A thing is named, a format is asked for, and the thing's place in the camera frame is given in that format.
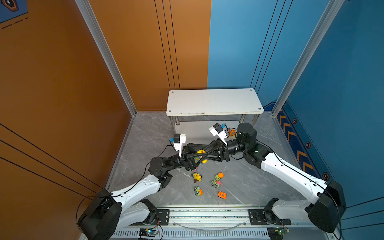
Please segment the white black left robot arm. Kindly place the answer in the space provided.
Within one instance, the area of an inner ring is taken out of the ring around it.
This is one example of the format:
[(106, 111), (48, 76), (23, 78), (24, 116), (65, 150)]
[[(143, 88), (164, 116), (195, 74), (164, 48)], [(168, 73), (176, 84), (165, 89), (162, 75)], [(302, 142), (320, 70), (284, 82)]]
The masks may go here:
[(124, 189), (101, 190), (92, 197), (76, 224), (89, 240), (108, 240), (118, 228), (136, 223), (152, 223), (156, 207), (147, 197), (164, 189), (171, 181), (171, 170), (195, 170), (204, 160), (228, 161), (229, 153), (220, 141), (209, 145), (187, 144), (170, 157), (154, 157), (146, 167), (149, 175)]

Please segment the orange dragon toy figure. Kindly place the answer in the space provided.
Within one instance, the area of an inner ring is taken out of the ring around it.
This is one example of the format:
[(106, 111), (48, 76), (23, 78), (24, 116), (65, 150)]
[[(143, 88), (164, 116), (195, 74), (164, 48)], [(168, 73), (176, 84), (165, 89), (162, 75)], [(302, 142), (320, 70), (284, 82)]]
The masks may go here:
[(235, 137), (236, 133), (237, 133), (237, 129), (231, 129), (231, 128), (228, 129), (229, 137)]

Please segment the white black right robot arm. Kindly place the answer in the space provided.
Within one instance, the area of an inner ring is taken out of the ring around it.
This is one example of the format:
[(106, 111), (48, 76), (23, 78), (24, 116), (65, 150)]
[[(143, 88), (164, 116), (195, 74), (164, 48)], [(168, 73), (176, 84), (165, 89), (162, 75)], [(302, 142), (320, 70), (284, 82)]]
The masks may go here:
[(273, 198), (264, 207), (266, 223), (278, 224), (285, 219), (310, 221), (320, 230), (334, 233), (341, 226), (346, 201), (342, 186), (313, 177), (281, 159), (274, 150), (257, 140), (257, 130), (249, 123), (238, 125), (236, 137), (225, 140), (222, 126), (215, 124), (210, 131), (220, 136), (208, 145), (188, 144), (185, 153), (194, 153), (192, 168), (195, 169), (204, 160), (228, 161), (231, 155), (242, 153), (250, 165), (268, 172), (305, 197), (303, 201), (283, 201)]

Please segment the orange green toy truck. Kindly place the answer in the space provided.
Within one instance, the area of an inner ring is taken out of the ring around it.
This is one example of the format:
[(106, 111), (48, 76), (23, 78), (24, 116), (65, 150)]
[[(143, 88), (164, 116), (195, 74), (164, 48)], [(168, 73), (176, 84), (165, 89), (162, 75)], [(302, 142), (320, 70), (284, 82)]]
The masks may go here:
[(223, 173), (218, 173), (217, 175), (215, 175), (215, 180), (216, 180), (216, 181), (219, 181), (219, 180), (221, 180), (223, 177), (224, 177), (224, 174), (223, 174)]

